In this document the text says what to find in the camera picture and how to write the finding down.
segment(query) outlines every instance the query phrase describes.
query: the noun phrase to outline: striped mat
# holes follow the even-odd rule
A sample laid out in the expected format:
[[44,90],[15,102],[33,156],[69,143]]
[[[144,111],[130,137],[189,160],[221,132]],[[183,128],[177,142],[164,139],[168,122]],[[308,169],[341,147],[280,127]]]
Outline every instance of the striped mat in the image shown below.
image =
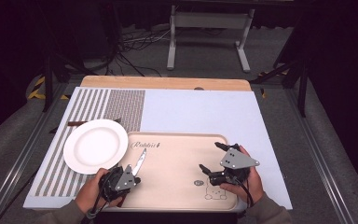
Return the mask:
[[39,171],[43,174],[34,196],[72,197],[92,175],[82,175],[71,170],[63,159],[66,138],[76,127],[68,127],[68,121],[93,119],[121,119],[127,132],[139,132],[145,91],[112,90],[104,88],[76,88],[66,108],[60,128],[48,150],[47,165]]

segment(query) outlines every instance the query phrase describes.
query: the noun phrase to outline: sleeve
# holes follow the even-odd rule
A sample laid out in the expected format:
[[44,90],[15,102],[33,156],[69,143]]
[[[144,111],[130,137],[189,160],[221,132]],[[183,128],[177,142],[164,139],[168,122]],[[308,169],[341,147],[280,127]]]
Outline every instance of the sleeve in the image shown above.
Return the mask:
[[266,192],[253,207],[246,209],[246,214],[255,217],[257,224],[292,223],[286,208],[277,205]]
[[84,213],[79,209],[74,200],[64,207],[44,214],[35,224],[78,224],[84,217]]

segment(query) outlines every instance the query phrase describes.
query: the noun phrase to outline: hand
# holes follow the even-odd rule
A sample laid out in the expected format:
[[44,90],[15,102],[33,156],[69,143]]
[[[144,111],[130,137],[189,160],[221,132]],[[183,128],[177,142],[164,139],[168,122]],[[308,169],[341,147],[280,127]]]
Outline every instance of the hand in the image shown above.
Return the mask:
[[[108,170],[101,168],[97,172],[97,174],[92,179],[87,181],[86,184],[84,184],[78,192],[75,198],[75,202],[84,214],[86,214],[94,206],[95,200],[97,199],[98,194],[100,192],[100,187],[98,186],[98,183],[100,182],[101,177],[103,175],[106,175],[108,172]],[[117,206],[121,202],[121,200],[122,198],[118,197],[109,204],[109,207]],[[100,201],[98,201],[97,208],[101,208],[105,204],[106,201],[101,198]]]
[[[250,157],[249,153],[242,146],[240,146],[240,151]],[[264,194],[263,185],[261,183],[260,175],[254,168],[254,166],[250,167],[250,170],[251,172],[248,176],[248,179],[245,180],[243,185],[247,186],[249,184],[249,192],[252,195],[254,203],[257,203]],[[247,202],[248,195],[241,186],[223,183],[220,185],[220,189],[224,189],[231,193],[237,194],[244,202]]]

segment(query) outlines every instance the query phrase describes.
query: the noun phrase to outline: wooden board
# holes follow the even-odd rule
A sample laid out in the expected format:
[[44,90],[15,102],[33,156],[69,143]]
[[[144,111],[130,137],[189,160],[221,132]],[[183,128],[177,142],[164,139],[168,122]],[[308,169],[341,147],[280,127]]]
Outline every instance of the wooden board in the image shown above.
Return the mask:
[[81,87],[170,89],[206,91],[251,91],[248,81],[242,79],[182,78],[182,77],[105,77],[86,76]]
[[212,186],[199,167],[223,171],[220,161],[226,154],[215,142],[227,143],[218,134],[129,133],[129,147],[120,164],[136,165],[146,148],[138,173],[141,183],[127,195],[120,210],[230,211],[237,196]]

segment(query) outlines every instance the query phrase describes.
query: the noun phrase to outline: white stand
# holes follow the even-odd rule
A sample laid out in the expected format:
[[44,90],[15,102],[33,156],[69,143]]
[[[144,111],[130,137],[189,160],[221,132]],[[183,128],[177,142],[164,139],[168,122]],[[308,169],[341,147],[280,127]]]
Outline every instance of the white stand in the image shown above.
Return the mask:
[[240,56],[242,70],[245,73],[251,71],[248,60],[246,59],[243,46],[252,24],[255,10],[251,9],[248,14],[224,14],[224,13],[194,13],[176,12],[176,7],[171,9],[171,42],[168,52],[167,69],[173,70],[175,64],[176,27],[204,27],[204,28],[223,28],[223,29],[242,29],[240,41],[236,41],[238,55]]

